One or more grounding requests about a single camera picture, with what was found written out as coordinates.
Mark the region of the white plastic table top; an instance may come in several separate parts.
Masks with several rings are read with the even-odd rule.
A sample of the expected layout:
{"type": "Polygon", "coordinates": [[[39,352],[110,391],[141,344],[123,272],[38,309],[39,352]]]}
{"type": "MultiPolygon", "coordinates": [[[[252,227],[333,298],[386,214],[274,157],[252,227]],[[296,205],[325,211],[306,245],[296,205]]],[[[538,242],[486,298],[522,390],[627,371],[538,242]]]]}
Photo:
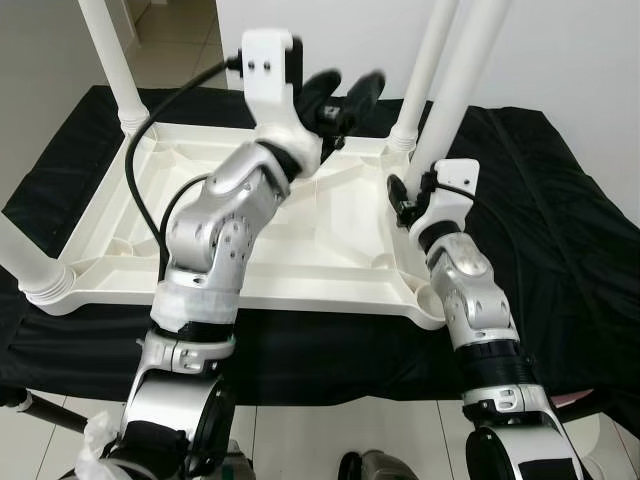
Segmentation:
{"type": "MultiPolygon", "coordinates": [[[[137,183],[146,205],[186,205],[184,183],[211,172],[252,131],[212,125],[156,124],[138,147],[137,183]]],[[[125,183],[125,148],[108,148],[105,172],[90,184],[86,205],[69,216],[67,241],[54,255],[76,273],[72,291],[50,305],[65,315],[83,305],[150,306],[157,282],[157,243],[125,183]]],[[[407,157],[379,138],[348,138],[291,195],[262,229],[248,259],[239,305],[285,311],[407,317],[442,328],[444,317],[419,247],[396,227],[387,178],[407,157]]],[[[35,230],[8,218],[36,243],[35,230]]]]}

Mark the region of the white crumpled cloth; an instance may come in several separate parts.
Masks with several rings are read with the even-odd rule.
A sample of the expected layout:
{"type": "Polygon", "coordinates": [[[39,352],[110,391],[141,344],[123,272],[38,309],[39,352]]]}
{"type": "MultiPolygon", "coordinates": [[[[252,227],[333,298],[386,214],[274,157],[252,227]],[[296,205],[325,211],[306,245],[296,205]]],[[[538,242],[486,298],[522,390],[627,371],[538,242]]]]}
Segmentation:
{"type": "Polygon", "coordinates": [[[116,439],[116,434],[118,425],[109,412],[102,411],[90,417],[70,480],[133,480],[122,467],[102,460],[102,453],[111,440],[116,439]]]}

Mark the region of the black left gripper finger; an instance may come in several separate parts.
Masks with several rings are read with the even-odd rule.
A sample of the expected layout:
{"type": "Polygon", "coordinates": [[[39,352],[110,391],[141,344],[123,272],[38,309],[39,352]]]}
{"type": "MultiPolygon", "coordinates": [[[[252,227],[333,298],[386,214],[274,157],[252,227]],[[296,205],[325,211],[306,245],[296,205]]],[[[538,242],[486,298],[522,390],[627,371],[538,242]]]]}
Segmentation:
{"type": "Polygon", "coordinates": [[[357,78],[343,100],[343,127],[357,127],[364,122],[378,105],[385,83],[383,70],[372,70],[357,78]]]}
{"type": "Polygon", "coordinates": [[[300,110],[323,109],[342,82],[342,74],[337,69],[320,70],[310,76],[300,86],[300,110]]]}

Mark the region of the grey left robot leg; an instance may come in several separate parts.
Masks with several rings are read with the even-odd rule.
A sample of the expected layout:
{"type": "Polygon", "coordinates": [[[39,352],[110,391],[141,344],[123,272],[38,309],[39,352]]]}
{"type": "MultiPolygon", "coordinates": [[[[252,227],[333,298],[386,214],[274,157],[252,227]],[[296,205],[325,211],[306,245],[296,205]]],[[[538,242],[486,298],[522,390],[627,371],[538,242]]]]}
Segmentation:
{"type": "Polygon", "coordinates": [[[223,462],[205,480],[257,480],[257,476],[251,458],[242,451],[237,440],[229,440],[223,462]]]}

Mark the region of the black metal frame bar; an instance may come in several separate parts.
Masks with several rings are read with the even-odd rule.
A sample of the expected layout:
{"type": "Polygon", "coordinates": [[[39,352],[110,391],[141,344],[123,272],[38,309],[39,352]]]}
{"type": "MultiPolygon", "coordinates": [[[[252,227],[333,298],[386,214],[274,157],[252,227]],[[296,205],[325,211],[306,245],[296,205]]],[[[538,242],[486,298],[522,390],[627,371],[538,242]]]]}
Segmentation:
{"type": "Polygon", "coordinates": [[[83,433],[87,417],[68,408],[54,404],[49,399],[35,396],[26,388],[5,387],[0,385],[0,407],[10,408],[19,413],[27,413],[36,419],[44,420],[76,433],[83,433]]]}

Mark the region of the white plastic table leg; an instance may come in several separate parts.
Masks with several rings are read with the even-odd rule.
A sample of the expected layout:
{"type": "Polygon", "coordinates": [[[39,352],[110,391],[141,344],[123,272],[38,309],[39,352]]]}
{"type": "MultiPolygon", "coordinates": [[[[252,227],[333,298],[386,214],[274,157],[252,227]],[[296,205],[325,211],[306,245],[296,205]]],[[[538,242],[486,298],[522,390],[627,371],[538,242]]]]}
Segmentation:
{"type": "Polygon", "coordinates": [[[17,279],[33,305],[52,305],[67,297],[76,280],[69,266],[47,256],[12,220],[0,212],[0,266],[17,279]]]}
{"type": "Polygon", "coordinates": [[[150,111],[143,105],[125,59],[125,50],[120,44],[108,1],[77,0],[77,3],[118,106],[120,128],[125,134],[136,134],[148,119],[150,111]]]}
{"type": "Polygon", "coordinates": [[[419,142],[422,111],[428,102],[431,82],[447,42],[460,0],[435,0],[413,63],[413,69],[396,124],[390,129],[387,147],[397,154],[415,150],[419,142]]]}
{"type": "Polygon", "coordinates": [[[419,192],[422,174],[448,154],[512,1],[472,0],[468,4],[406,173],[404,183],[411,195],[419,192]]]}

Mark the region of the grey right robot leg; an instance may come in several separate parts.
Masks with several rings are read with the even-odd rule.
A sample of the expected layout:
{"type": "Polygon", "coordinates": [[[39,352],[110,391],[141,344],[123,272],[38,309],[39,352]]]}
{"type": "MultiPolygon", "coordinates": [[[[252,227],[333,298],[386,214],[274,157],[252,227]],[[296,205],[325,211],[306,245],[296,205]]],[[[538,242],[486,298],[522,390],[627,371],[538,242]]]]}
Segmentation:
{"type": "Polygon", "coordinates": [[[419,480],[406,462],[381,451],[348,452],[339,463],[337,480],[419,480]]]}

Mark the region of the black table cloth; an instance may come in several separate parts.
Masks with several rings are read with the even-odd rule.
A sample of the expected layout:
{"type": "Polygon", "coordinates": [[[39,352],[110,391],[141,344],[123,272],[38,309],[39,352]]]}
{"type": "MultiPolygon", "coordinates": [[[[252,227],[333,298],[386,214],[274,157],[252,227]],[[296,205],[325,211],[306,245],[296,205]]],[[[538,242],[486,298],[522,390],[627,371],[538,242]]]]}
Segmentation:
{"type": "MultiPolygon", "coordinates": [[[[78,96],[4,207],[59,255],[122,145],[105,86],[78,96]]],[[[581,169],[547,116],[467,110],[452,146],[481,163],[477,195],[499,219],[467,230],[518,301],[522,344],[553,396],[605,390],[609,416],[639,428],[640,232],[581,169]]],[[[0,385],[123,401],[148,325],[145,306],[86,305],[51,316],[0,268],[0,385]]],[[[228,378],[247,406],[329,406],[364,397],[452,401],[463,379],[444,332],[396,316],[250,310],[228,378]]]]}

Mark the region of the grey robot leg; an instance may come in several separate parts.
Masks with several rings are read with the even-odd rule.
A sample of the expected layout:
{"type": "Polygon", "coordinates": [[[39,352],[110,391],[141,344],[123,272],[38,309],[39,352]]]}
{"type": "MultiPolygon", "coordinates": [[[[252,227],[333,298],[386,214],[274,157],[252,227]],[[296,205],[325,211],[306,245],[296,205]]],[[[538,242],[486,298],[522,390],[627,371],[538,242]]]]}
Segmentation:
{"type": "Polygon", "coordinates": [[[223,462],[205,480],[257,480],[257,476],[251,458],[242,451],[237,440],[229,440],[223,462]]]}
{"type": "Polygon", "coordinates": [[[406,462],[381,451],[348,452],[339,463],[337,480],[419,480],[406,462]]]}

